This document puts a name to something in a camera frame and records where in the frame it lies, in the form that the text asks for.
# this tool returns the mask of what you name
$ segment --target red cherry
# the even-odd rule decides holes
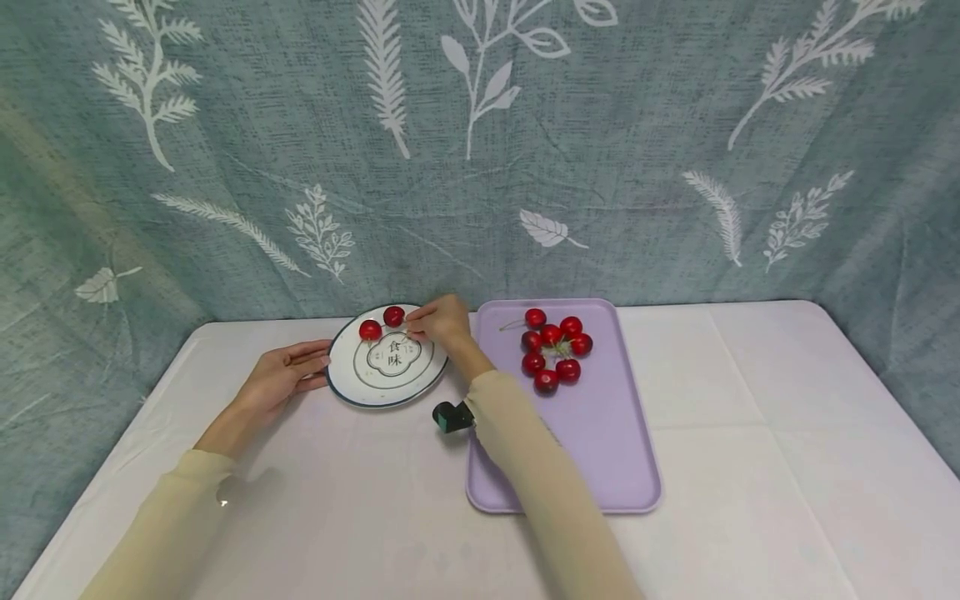
[[[533,375],[546,367],[546,359],[538,352],[528,352],[523,355],[523,360],[520,361],[520,364],[527,374]]]
[[[523,319],[533,329],[540,329],[546,323],[546,313],[539,308],[531,308],[523,315]]]
[[[383,329],[380,324],[373,319],[367,319],[360,323],[360,339],[367,342],[375,342],[383,335]]]
[[[564,338],[564,333],[554,324],[546,324],[540,330],[540,338],[548,346],[556,346]]]
[[[556,371],[544,369],[534,375],[534,387],[541,394],[551,394],[556,392],[558,385],[560,385],[560,379],[557,377]]]
[[[557,363],[557,376],[563,383],[576,383],[580,379],[580,363],[567,358]]]
[[[570,338],[570,351],[574,356],[584,356],[590,354],[593,349],[593,338],[586,333],[578,333]]]
[[[529,352],[539,352],[543,347],[543,340],[536,331],[524,331],[520,336],[520,343]]]
[[[383,311],[383,323],[388,327],[399,327],[403,324],[403,317],[406,313],[399,306],[390,306]]]
[[[567,338],[572,338],[583,330],[584,324],[576,317],[567,317],[560,321],[560,331],[562,331]]]

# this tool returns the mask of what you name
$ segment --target curtain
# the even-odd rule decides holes
[[[2,11],[3,597],[210,321],[813,300],[960,471],[956,2]]]

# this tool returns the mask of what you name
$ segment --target purple tray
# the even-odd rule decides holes
[[[561,384],[551,397],[538,396],[533,379],[520,368],[525,327],[499,330],[533,307],[542,308],[553,324],[569,315],[579,317],[593,338],[593,352],[581,359],[580,381]],[[529,387],[540,416],[580,468],[604,513],[646,513],[657,507],[660,472],[612,304],[600,299],[495,300],[477,311],[475,332],[496,367]],[[510,483],[473,434],[467,497],[485,513],[523,512]]]

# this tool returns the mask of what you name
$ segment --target person's right hand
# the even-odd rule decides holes
[[[407,315],[407,333],[414,339],[423,336],[449,349],[450,345],[470,337],[467,306],[455,294],[447,294]]]

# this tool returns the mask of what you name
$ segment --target tabletop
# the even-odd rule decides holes
[[[956,598],[960,482],[804,301],[619,308],[663,479],[609,523],[650,600]],[[14,596],[76,598],[263,351],[344,319],[208,324],[184,344]],[[522,516],[464,493],[466,436],[307,394],[238,467],[192,597],[554,597]]]

